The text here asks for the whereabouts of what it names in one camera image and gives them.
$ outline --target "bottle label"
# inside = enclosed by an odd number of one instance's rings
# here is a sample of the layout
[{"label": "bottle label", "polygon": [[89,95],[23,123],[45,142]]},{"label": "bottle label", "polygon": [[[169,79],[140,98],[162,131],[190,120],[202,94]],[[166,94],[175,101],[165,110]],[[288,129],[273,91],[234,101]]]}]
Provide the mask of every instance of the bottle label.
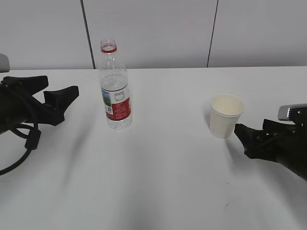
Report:
[{"label": "bottle label", "polygon": [[131,113],[128,85],[117,91],[101,89],[106,116],[114,121],[127,118]]}]

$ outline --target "plastic water bottle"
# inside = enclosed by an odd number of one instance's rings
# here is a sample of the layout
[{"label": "plastic water bottle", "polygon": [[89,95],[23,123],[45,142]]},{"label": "plastic water bottle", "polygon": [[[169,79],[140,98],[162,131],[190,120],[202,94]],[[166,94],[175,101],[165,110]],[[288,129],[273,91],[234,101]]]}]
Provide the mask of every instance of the plastic water bottle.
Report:
[{"label": "plastic water bottle", "polygon": [[107,123],[113,129],[124,129],[132,122],[127,69],[113,39],[102,40],[100,46],[100,87]]}]

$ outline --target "cup rim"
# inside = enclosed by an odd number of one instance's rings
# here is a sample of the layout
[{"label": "cup rim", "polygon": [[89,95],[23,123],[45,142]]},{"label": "cup rim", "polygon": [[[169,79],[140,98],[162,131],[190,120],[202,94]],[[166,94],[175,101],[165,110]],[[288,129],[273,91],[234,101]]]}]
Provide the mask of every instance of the cup rim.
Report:
[{"label": "cup rim", "polygon": [[[234,114],[234,115],[226,115],[226,114],[222,114],[222,113],[216,111],[216,110],[213,108],[213,106],[212,106],[212,101],[213,101],[216,97],[222,96],[222,95],[232,96],[232,97],[238,99],[238,100],[243,104],[243,109],[242,109],[242,111],[241,111],[240,113],[237,113],[237,114]],[[238,98],[238,97],[236,97],[236,96],[234,96],[234,95],[232,95],[232,94],[227,94],[227,93],[222,93],[222,94],[219,94],[219,95],[216,95],[215,97],[213,97],[213,98],[211,99],[211,101],[210,101],[210,107],[211,107],[217,114],[219,114],[219,115],[221,115],[221,116],[224,116],[224,117],[236,117],[236,116],[240,116],[240,115],[244,112],[244,109],[245,109],[245,105],[244,105],[243,101],[242,101],[240,98]]]}]

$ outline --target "paper cup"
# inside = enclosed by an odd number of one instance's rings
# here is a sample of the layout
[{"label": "paper cup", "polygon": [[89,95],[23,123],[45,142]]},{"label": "paper cup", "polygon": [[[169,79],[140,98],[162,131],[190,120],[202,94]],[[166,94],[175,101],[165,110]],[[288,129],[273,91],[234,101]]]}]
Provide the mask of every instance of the paper cup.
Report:
[{"label": "paper cup", "polygon": [[212,135],[222,139],[230,137],[243,110],[243,102],[233,95],[221,94],[213,98],[210,114]]}]

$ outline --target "white table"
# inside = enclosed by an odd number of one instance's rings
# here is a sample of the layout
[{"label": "white table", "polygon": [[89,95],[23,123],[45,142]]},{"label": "white table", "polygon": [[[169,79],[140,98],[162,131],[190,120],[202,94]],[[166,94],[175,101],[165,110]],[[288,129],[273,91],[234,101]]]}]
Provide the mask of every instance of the white table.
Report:
[{"label": "white table", "polygon": [[[97,70],[0,76],[44,74],[47,90],[78,85],[80,97],[65,122],[40,125],[38,149],[0,177],[1,229],[306,229],[307,183],[248,159],[235,135],[217,139],[207,126],[219,93],[244,100],[239,121],[253,128],[277,120],[283,104],[306,103],[306,67],[131,69],[133,122],[121,131],[107,127]],[[0,168],[24,153],[10,132],[0,146]]]}]

